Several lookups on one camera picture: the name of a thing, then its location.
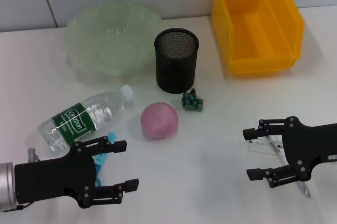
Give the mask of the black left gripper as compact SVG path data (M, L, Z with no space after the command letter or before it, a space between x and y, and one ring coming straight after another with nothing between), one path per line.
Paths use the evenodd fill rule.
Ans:
M75 199L80 208L121 204L125 193L137 191L139 180L113 186L95 186L92 156L125 152L127 142L108 140L107 136L72 144L69 152L50 160L18 164L14 167L15 194L20 204L62 196Z

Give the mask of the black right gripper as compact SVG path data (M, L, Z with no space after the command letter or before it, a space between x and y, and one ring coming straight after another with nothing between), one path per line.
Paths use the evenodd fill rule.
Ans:
M336 162L336 124L306 126L297 117L260 119L257 129L243 130L245 140L282 135L289 165L268 169L247 169L250 181L267 180L270 188L311 179L315 166Z

